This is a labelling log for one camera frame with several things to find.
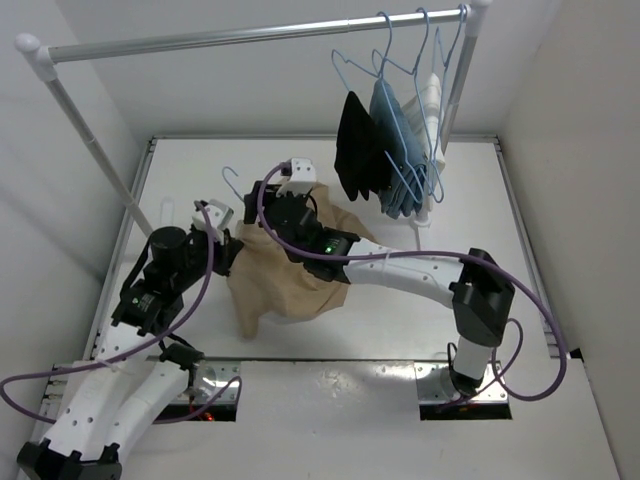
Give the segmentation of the beige t shirt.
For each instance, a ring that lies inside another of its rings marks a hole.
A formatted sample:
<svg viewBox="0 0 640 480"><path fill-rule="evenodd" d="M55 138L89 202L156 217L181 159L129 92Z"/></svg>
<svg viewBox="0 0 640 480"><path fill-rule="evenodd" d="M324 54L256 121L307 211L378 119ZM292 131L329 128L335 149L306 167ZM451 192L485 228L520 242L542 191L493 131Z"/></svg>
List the beige t shirt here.
<svg viewBox="0 0 640 480"><path fill-rule="evenodd" d="M263 317L280 323L310 321L343 306L349 286L325 282L289 261L284 249L257 224L238 221L236 237L244 247L227 278L239 333L254 338Z"/></svg>

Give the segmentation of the light blue wire hanger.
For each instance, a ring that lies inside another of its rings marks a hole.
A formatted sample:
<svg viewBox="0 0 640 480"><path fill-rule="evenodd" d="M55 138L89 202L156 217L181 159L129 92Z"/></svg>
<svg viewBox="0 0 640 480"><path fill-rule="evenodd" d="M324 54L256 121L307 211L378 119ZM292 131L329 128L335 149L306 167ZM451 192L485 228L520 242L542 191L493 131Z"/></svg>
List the light blue wire hanger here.
<svg viewBox="0 0 640 480"><path fill-rule="evenodd" d="M221 176L227 187L232 191L234 196L240 201L244 201L244 195L236 187L236 180L239 178L238 173L231 166L223 166Z"/></svg>

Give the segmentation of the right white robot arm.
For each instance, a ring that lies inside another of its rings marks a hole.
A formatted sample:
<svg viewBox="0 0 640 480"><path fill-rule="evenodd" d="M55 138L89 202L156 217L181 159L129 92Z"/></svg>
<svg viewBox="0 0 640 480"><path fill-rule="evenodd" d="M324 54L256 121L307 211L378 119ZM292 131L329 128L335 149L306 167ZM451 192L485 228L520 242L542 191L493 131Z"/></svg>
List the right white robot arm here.
<svg viewBox="0 0 640 480"><path fill-rule="evenodd" d="M377 285L433 300L453 312L459 339L448 359L444 390L467 399L484 380L501 345L515 289L495 272L493 258L472 248L465 260L411 257L355 233L323 225L309 195L280 194L256 182L244 197L244 222L287 243L285 255L313 277L348 285Z"/></svg>

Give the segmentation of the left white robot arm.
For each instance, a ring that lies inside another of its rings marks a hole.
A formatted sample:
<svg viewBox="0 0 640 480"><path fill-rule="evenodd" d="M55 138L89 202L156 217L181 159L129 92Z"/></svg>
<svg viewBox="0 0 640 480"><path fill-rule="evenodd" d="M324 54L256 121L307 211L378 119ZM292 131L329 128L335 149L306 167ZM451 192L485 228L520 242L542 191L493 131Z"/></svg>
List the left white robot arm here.
<svg viewBox="0 0 640 480"><path fill-rule="evenodd" d="M183 295L212 275L227 276L242 241L228 230L192 225L152 232L119 292L93 362L67 369L84 378L66 409L17 456L31 479L118 479L133 444L190 389L203 352L173 341Z"/></svg>

